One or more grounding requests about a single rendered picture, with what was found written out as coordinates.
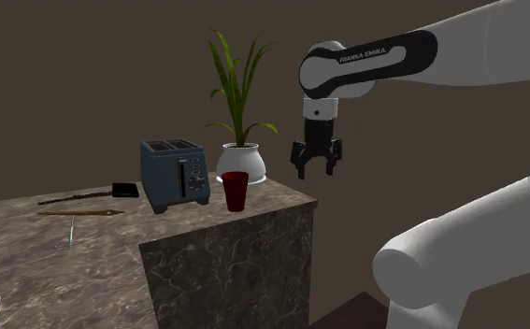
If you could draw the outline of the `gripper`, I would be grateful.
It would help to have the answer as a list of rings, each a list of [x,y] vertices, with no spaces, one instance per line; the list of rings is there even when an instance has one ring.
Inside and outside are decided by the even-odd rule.
[[[326,158],[326,174],[334,174],[337,162],[342,159],[342,140],[333,138],[333,132],[333,120],[305,119],[305,142],[294,141],[290,156],[299,179],[305,178],[307,162],[317,156]]]

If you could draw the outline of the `green plant in white pot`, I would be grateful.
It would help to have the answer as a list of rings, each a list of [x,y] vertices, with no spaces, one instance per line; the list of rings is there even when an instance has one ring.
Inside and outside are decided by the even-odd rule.
[[[209,41],[208,45],[221,84],[220,88],[210,92],[209,99],[212,100],[218,93],[224,96],[232,124],[212,122],[205,127],[224,127],[234,137],[232,143],[222,146],[222,155],[216,167],[217,177],[223,182],[223,174],[226,172],[246,172],[248,183],[258,184],[266,180],[265,161],[260,154],[259,145],[248,141],[249,133],[254,127],[263,126],[276,134],[278,128],[269,122],[256,122],[245,127],[244,112],[256,68],[264,55],[271,51],[270,46],[275,44],[275,41],[265,43],[260,49],[256,49],[258,37],[255,37],[251,42],[248,58],[242,60],[233,56],[229,43],[221,32],[215,29],[211,29],[211,32],[214,32],[221,41],[224,57],[221,57],[216,46]]]

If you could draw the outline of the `red cup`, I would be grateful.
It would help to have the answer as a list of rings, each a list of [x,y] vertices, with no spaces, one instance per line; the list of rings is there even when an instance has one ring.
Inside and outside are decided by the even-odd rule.
[[[240,212],[245,208],[249,174],[232,171],[221,175],[227,208],[231,212]]]

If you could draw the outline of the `blue toaster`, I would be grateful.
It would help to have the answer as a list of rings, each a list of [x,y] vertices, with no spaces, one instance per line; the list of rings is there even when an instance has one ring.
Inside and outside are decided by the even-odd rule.
[[[203,147],[184,138],[140,142],[140,179],[155,214],[170,206],[209,203],[210,183]]]

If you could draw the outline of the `small black flat box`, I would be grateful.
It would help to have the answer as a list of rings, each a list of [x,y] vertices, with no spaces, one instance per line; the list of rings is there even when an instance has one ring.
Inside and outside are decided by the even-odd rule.
[[[138,198],[139,192],[135,183],[113,182],[111,195],[113,197]]]

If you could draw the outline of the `brown wooden pointed stick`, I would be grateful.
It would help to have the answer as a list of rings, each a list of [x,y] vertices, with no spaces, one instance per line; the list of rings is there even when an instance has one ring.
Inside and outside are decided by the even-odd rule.
[[[118,214],[123,214],[125,211],[116,210],[116,209],[102,209],[102,210],[47,210],[47,211],[38,211],[38,215],[48,215],[48,216],[114,216]]]

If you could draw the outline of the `thin silver metal tool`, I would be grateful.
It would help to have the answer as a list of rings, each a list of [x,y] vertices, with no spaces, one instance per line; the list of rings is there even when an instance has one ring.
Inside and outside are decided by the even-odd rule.
[[[66,248],[67,250],[71,250],[72,246],[75,245],[74,243],[74,222],[75,222],[76,215],[72,215],[71,222],[70,222],[70,229],[68,234],[68,240],[67,243],[60,246],[54,246],[54,250],[61,250],[62,248]]]

